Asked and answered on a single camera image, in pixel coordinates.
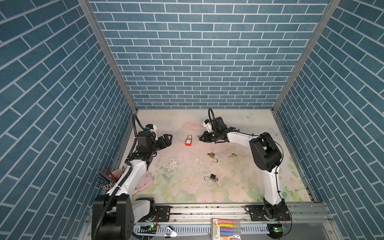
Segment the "large brass padlock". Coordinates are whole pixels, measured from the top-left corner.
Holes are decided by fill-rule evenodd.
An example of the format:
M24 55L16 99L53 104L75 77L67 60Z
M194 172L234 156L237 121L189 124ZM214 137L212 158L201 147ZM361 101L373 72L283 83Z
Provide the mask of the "large brass padlock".
M216 158L216 154L215 153L207 153L207 156L212 159L212 162L213 163L218 163L218 159Z

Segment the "aluminium front rail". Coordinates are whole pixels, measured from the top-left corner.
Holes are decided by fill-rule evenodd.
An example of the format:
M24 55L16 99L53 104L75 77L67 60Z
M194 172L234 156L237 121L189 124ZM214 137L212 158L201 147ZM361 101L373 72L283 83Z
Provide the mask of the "aluminium front rail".
M325 204L321 203L287 203L292 219L290 221L257 221L252 222L250 215L245 211L247 205L262 205L257 203L229 203L229 204L151 204L148 200L138 201L132 205L133 212L128 214L128 224L151 224L139 222L150 212L151 207L171 206L169 222L158 224L205 224L212 218L236 219L241 223L333 223Z

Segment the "red padlock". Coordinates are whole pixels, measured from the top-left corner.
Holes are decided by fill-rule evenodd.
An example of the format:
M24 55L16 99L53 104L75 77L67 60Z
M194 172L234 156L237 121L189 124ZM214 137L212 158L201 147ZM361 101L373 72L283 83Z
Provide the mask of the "red padlock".
M185 145L190 147L192 145L192 141L193 141L193 136L192 135L188 135L187 138L186 138Z

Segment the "pink pencil case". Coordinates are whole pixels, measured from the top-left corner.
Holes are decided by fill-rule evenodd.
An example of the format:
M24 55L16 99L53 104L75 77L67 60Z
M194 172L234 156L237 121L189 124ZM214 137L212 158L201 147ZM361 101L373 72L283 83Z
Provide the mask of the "pink pencil case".
M116 180L119 180L121 176L123 175L123 170L115 170L112 172L112 175ZM154 184L154 180L151 177L149 171L147 171L142 178L139 180L138 185L136 186L133 195L138 194L139 192L143 192L146 189L148 189L150 186Z

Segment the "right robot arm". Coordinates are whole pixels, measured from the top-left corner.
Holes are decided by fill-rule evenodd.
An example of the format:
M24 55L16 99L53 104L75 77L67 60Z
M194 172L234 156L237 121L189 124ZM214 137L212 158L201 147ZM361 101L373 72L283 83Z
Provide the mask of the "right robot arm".
M267 132L254 135L234 127L228 128L221 117L205 120L203 127L206 131L199 140L204 143L235 143L250 148L254 163L262 171L265 186L264 215L269 220L279 217L286 206L278 177L283 153L271 135Z

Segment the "marker pack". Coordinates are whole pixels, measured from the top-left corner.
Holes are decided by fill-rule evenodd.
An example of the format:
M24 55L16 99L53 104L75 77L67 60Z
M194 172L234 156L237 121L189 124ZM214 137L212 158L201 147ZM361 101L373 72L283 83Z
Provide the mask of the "marker pack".
M235 219L211 219L212 240L241 240L241 225Z

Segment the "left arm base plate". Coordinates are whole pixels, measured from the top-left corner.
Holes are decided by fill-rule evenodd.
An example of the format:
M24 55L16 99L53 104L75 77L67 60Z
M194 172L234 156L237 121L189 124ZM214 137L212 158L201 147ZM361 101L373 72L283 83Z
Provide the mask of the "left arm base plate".
M169 222L171 215L171 206L158 206L150 208L150 212L142 217L139 222L160 223Z

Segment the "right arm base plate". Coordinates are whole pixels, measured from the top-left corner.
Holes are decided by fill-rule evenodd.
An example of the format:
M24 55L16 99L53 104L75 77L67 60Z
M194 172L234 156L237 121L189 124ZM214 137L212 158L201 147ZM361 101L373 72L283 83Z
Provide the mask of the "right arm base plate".
M252 222L257 221L290 221L292 216L289 209L283 203L272 206L266 205L247 205L245 211L250 215Z

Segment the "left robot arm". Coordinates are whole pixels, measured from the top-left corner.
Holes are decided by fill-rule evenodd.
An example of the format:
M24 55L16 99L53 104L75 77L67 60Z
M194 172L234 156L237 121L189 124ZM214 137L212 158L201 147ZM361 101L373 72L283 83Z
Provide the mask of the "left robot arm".
M171 146L172 139L171 134L158 137L150 130L136 134L125 161L127 170L106 194L98 195L93 202L92 240L128 240L134 233L134 225L155 213L152 198L132 204L131 197L154 156Z

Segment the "metal binder clip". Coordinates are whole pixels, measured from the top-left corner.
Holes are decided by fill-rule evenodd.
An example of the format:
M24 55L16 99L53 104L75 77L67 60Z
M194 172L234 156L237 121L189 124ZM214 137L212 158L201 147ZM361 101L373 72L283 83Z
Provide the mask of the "metal binder clip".
M166 227L164 234L165 238L175 238L177 235L177 232L171 226Z

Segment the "black padlock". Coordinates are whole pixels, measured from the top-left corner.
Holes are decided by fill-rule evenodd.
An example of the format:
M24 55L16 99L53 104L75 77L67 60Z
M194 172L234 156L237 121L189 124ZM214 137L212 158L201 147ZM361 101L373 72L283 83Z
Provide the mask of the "black padlock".
M205 182L209 182L209 181L211 181L211 182L215 182L215 183L217 183L218 180L219 180L219 179L218 179L217 176L214 175L214 174L211 174L210 176L205 176L205 177L204 177L204 181L205 181Z

